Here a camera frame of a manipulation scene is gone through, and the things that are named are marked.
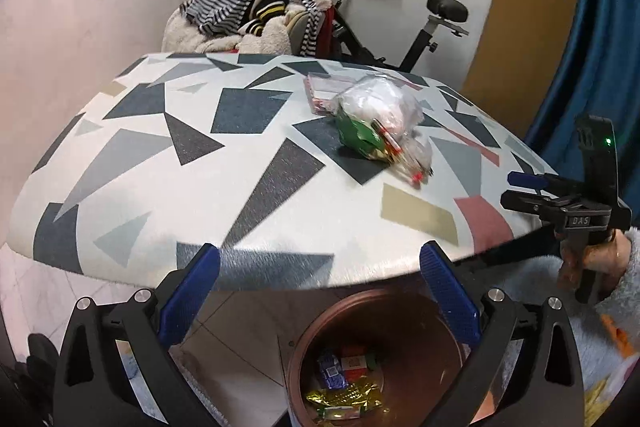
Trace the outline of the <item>person's right hand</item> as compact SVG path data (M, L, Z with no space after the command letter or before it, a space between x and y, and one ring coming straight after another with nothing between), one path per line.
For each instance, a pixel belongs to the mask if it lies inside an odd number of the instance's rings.
M555 238L560 240L561 285L577 287L582 269L587 269L602 273L602 289L614 291L627 270L631 254L631 241L622 231L614 230L605 243L586 246L581 251L576 251L564 234L555 233Z

